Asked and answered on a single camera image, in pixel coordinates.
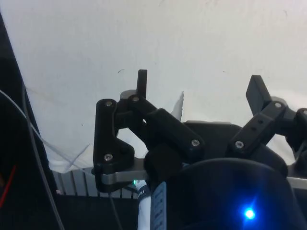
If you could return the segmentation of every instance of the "red wire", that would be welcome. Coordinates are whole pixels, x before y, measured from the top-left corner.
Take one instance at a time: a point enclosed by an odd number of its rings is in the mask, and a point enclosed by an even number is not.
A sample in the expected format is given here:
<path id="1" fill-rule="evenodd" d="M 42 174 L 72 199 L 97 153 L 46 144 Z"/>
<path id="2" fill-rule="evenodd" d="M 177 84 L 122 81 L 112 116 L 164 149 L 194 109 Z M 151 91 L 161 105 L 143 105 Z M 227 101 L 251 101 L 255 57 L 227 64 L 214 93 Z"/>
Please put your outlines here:
<path id="1" fill-rule="evenodd" d="M 16 165 L 13 166 L 13 169 L 12 169 L 12 171 L 11 171 L 9 180 L 8 180 L 8 182 L 6 183 L 5 188 L 4 188 L 4 191 L 3 191 L 3 194 L 2 194 L 2 196 L 1 196 L 1 198 L 0 198 L 0 208 L 2 207 L 2 205 L 3 205 L 3 203 L 4 203 L 4 200 L 5 200 L 5 197 L 6 197 L 7 193 L 8 193 L 8 191 L 9 191 L 9 188 L 10 188 L 10 186 L 11 186 L 13 177 L 14 177 L 14 175 L 15 175 L 15 171 L 16 171 Z"/>

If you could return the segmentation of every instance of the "black cable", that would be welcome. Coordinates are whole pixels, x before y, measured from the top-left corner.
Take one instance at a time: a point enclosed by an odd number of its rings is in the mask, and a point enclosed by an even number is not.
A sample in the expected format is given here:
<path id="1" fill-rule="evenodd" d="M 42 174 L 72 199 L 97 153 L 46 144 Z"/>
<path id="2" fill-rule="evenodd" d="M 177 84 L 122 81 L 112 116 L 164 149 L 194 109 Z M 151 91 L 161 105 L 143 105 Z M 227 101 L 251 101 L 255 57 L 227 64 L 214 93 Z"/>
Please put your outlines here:
<path id="1" fill-rule="evenodd" d="M 33 130 L 32 130 L 32 128 L 31 128 L 31 121 L 30 121 L 29 114 L 28 114 L 28 110 L 27 110 L 27 106 L 26 106 L 25 94 L 26 94 L 26 92 L 25 92 L 25 86 L 23 85 L 23 92 L 22 92 L 23 109 L 24 109 L 24 113 L 25 113 L 25 118 L 26 118 L 26 120 L 27 120 L 28 131 L 29 131 L 29 134 L 30 134 L 30 139 L 31 139 L 31 143 L 32 143 L 32 147 L 33 147 L 35 159 L 36 159 L 36 162 L 37 162 L 37 165 L 38 165 L 39 172 L 40 172 L 40 174 L 41 174 L 41 176 L 42 176 L 43 183 L 44 183 L 44 186 L 45 186 L 47 195 L 48 195 L 48 197 L 49 197 L 49 200 L 50 200 L 50 203 L 51 203 L 51 207 L 52 207 L 53 213 L 54 213 L 54 215 L 55 215 L 55 217 L 56 217 L 56 219 L 57 219 L 57 222 L 58 222 L 58 225 L 59 225 L 59 229 L 60 229 L 60 230 L 65 230 L 64 225 L 63 225 L 62 220 L 61 220 L 61 217 L 60 217 L 60 215 L 59 215 L 57 206 L 56 206 L 56 204 L 55 204 L 55 202 L 54 202 L 54 199 L 53 199 L 53 196 L 52 196 L 52 192 L 51 192 L 51 190 L 50 190 L 50 187 L 49 187 L 49 184 L 48 184 L 48 181 L 47 181 L 47 178 L 46 178 L 44 169 L 43 169 L 42 162 L 41 162 L 40 157 L 39 157 L 39 154 L 38 154 L 36 142 L 35 142 L 35 139 L 34 139 Z"/>
<path id="2" fill-rule="evenodd" d="M 123 230 L 123 227 L 122 227 L 122 225 L 120 223 L 119 216 L 118 216 L 118 213 L 116 211 L 116 207 L 115 207 L 115 204 L 114 204 L 114 201 L 113 201 L 111 193 L 109 193 L 109 198 L 110 198 L 111 206 L 113 208 L 113 212 L 114 212 L 114 216 L 115 216 L 116 222 L 118 224 L 118 228 L 119 228 L 119 230 Z"/>

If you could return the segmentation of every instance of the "black mount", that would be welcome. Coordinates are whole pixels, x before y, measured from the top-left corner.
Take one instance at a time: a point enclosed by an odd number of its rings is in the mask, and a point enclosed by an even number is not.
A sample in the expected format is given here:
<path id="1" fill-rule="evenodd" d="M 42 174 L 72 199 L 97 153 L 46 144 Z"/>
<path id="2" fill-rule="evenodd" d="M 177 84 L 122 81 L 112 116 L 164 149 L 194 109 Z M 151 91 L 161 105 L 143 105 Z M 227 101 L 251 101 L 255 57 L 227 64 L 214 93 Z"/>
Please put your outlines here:
<path id="1" fill-rule="evenodd" d="M 307 176 L 307 109 L 294 112 L 284 102 L 273 100 L 261 76 L 253 75 L 249 82 L 246 97 L 254 116 L 242 128 L 224 123 L 181 123 L 146 100 L 146 84 L 147 71 L 139 70 L 136 90 L 123 92 L 118 103 L 103 99 L 96 105 L 93 173 L 99 191 L 112 192 L 133 180 L 109 180 L 106 184 L 102 178 L 119 177 L 120 172 L 135 166 L 134 148 L 117 138 L 123 128 L 145 143 L 148 153 L 143 165 L 151 183 L 175 175 L 183 163 L 213 158 L 257 161 L 286 177 L 288 166 L 266 147 L 275 134 L 285 136 L 294 151 L 296 162 L 289 172 Z"/>

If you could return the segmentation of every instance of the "black plastic linkage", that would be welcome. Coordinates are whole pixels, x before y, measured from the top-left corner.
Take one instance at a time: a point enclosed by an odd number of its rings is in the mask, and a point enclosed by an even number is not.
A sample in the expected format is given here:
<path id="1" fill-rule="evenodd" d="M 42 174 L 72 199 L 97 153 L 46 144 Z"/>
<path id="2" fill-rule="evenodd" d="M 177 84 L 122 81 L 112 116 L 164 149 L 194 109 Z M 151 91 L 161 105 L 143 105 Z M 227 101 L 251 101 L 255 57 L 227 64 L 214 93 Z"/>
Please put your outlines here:
<path id="1" fill-rule="evenodd" d="M 95 137 L 94 137 L 94 174 L 99 191 L 114 191 L 125 184 L 104 185 L 101 174 L 114 173 L 131 167 L 134 163 L 134 148 L 116 137 L 114 114 L 116 101 L 100 100 L 96 105 Z"/>
<path id="2" fill-rule="evenodd" d="M 161 142 L 169 143 L 178 150 L 186 162 L 195 162 L 203 158 L 205 143 L 202 138 L 165 109 L 157 109 L 138 95 L 130 97 L 130 108 L 134 114 L 146 121 L 146 127 L 150 132 L 148 136 L 151 136 L 149 140 L 154 146 Z"/>

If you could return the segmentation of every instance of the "gray cable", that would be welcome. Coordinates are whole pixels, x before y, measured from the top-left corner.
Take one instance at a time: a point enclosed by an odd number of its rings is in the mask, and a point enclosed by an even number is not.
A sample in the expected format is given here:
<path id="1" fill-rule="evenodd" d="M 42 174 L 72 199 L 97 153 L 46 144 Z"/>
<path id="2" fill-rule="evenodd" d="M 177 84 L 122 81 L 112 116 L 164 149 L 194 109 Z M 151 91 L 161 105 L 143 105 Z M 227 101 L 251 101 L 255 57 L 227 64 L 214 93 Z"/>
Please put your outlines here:
<path id="1" fill-rule="evenodd" d="M 3 96 L 5 96 L 17 109 L 18 111 L 23 115 L 23 117 L 26 119 L 26 115 L 24 114 L 24 112 L 22 111 L 22 109 L 16 104 L 15 101 L 12 100 L 12 98 L 10 98 L 5 92 L 3 92 L 2 90 L 0 90 L 0 93 L 3 94 Z M 60 150 L 58 150 L 56 147 L 54 147 L 53 145 L 51 145 L 48 141 L 46 141 L 45 139 L 43 139 L 40 134 L 38 133 L 38 131 L 35 129 L 34 125 L 32 123 L 31 124 L 31 128 L 33 129 L 33 131 L 35 132 L 35 134 L 37 135 L 37 137 L 48 147 L 50 148 L 53 152 L 55 152 L 56 154 L 58 154 L 59 156 L 61 156 L 64 160 L 66 160 L 67 162 L 70 163 L 68 169 L 73 165 L 75 166 L 77 169 L 81 170 L 82 172 L 84 172 L 85 174 L 89 175 L 89 176 L 93 176 L 92 174 L 88 173 L 87 171 L 85 171 L 84 169 L 80 168 L 79 166 L 77 166 L 76 164 L 74 164 L 74 162 L 78 159 L 78 157 L 80 157 L 85 150 L 87 149 L 87 147 L 89 147 L 91 144 L 88 144 L 75 158 L 73 161 L 70 161 L 67 157 L 65 157 L 65 154 L 62 153 Z"/>
<path id="2" fill-rule="evenodd" d="M 42 179 L 43 179 L 43 182 L 44 182 L 44 186 L 45 186 L 47 195 L 48 195 L 50 203 L 51 203 L 52 210 L 53 210 L 54 215 L 55 215 L 55 217 L 57 219 L 57 222 L 58 222 L 58 225 L 59 225 L 59 229 L 60 230 L 65 230 L 64 225 L 63 225 L 62 220 L 61 220 L 61 217 L 59 215 L 57 206 L 56 206 L 56 204 L 54 202 L 54 199 L 53 199 L 53 196 L 52 196 L 52 192 L 50 190 L 50 187 L 49 187 L 49 184 L 48 184 L 48 181 L 47 181 L 47 178 L 46 178 L 43 166 L 42 166 L 42 162 L 41 162 L 39 154 L 38 154 L 38 150 L 37 150 L 35 139 L 34 139 L 33 130 L 31 128 L 31 121 L 29 119 L 29 114 L 28 114 L 28 110 L 27 110 L 27 106 L 26 106 L 26 102 L 25 102 L 25 94 L 26 94 L 25 86 L 23 85 L 23 93 L 22 93 L 23 108 L 24 108 L 24 112 L 25 112 L 25 118 L 27 120 L 28 131 L 29 131 L 29 134 L 30 134 L 30 139 L 31 139 L 31 143 L 32 143 L 32 146 L 33 146 L 33 151 L 34 151 L 34 154 L 35 154 L 36 162 L 37 162 L 40 174 L 42 176 Z"/>
<path id="3" fill-rule="evenodd" d="M 123 227 L 122 227 L 122 225 L 120 223 L 119 216 L 118 216 L 118 213 L 116 211 L 116 207 L 115 207 L 115 204 L 114 204 L 113 197 L 112 197 L 111 193 L 109 193 L 109 198 L 110 198 L 110 202 L 111 202 L 111 206 L 112 206 L 112 209 L 113 209 L 113 212 L 114 212 L 114 216 L 115 216 L 116 222 L 118 224 L 118 228 L 119 228 L 119 230 L 123 230 Z"/>
<path id="4" fill-rule="evenodd" d="M 35 158 L 36 158 L 36 161 L 37 161 L 37 165 L 38 165 L 38 168 L 40 170 L 40 173 L 41 173 L 41 176 L 42 176 L 42 179 L 43 179 L 43 182 L 44 182 L 44 186 L 46 188 L 46 191 L 47 191 L 47 194 L 49 196 L 49 200 L 50 200 L 50 203 L 51 203 L 51 206 L 52 206 L 52 209 L 54 211 L 54 214 L 56 216 L 56 219 L 58 221 L 58 224 L 59 224 L 59 229 L 60 230 L 65 230 L 64 229 L 64 226 L 63 226 L 63 223 L 62 223 L 62 220 L 59 216 L 59 212 L 57 210 L 57 207 L 56 207 L 56 204 L 54 202 L 54 199 L 53 199 L 53 196 L 52 196 L 52 192 L 50 190 L 50 187 L 49 187 L 49 184 L 47 182 L 47 178 L 46 178 L 46 175 L 45 175 L 45 172 L 43 170 L 43 166 L 41 164 L 41 161 L 40 161 L 40 157 L 39 157 L 39 154 L 38 154 L 38 150 L 37 150 L 37 147 L 36 147 L 36 143 L 35 143 L 35 139 L 34 139 L 34 135 L 33 135 L 33 131 L 35 132 L 35 134 L 37 135 L 37 137 L 47 146 L 49 147 L 52 151 L 54 151 L 56 154 L 60 155 L 63 159 L 65 159 L 66 161 L 68 161 L 70 163 L 70 166 L 71 167 L 72 165 L 75 166 L 76 168 L 78 168 L 79 170 L 83 171 L 85 174 L 91 176 L 91 177 L 94 177 L 94 175 L 92 175 L 91 173 L 88 173 L 87 171 L 85 171 L 84 169 L 80 168 L 79 166 L 75 165 L 74 162 L 77 160 L 77 158 L 79 156 L 81 156 L 82 153 L 85 152 L 86 148 L 90 145 L 88 144 L 77 156 L 76 158 L 74 158 L 73 161 L 70 161 L 69 159 L 67 159 L 64 154 L 62 154 L 58 149 L 56 149 L 54 146 L 52 146 L 49 142 L 47 142 L 46 140 L 44 140 L 40 134 L 38 133 L 38 131 L 35 129 L 34 125 L 31 123 L 30 121 L 30 118 L 29 118 L 29 115 L 28 115 L 28 110 L 27 110 L 27 107 L 26 107 L 26 101 L 25 101 L 25 95 L 26 95 L 26 91 L 25 91 L 25 85 L 23 85 L 23 90 L 22 90 L 22 99 L 23 99 L 23 108 L 24 108 L 24 112 L 22 111 L 22 109 L 16 104 L 15 101 L 12 100 L 12 98 L 10 98 L 5 92 L 3 92 L 2 90 L 0 90 L 0 93 L 2 95 L 4 95 L 17 109 L 18 111 L 23 115 L 23 117 L 26 119 L 27 121 L 27 126 L 28 126 L 28 130 L 29 130 L 29 134 L 30 134 L 30 139 L 31 139 L 31 143 L 32 143 L 32 146 L 33 146 L 33 150 L 34 150 L 34 153 L 35 153 Z M 113 209 L 113 212 L 114 212 L 114 215 L 115 215 L 115 218 L 116 218 L 116 221 L 117 221 L 117 224 L 118 224 L 118 228 L 120 230 L 123 230 L 122 228 L 122 225 L 120 223 L 120 220 L 119 220 L 119 217 L 118 217 L 118 213 L 117 213 L 117 210 L 116 210 L 116 207 L 115 207 L 115 204 L 114 204 L 114 201 L 113 201 L 113 197 L 112 195 L 109 193 L 109 198 L 110 198 L 110 202 L 111 202 L 111 206 L 112 206 L 112 209 Z"/>

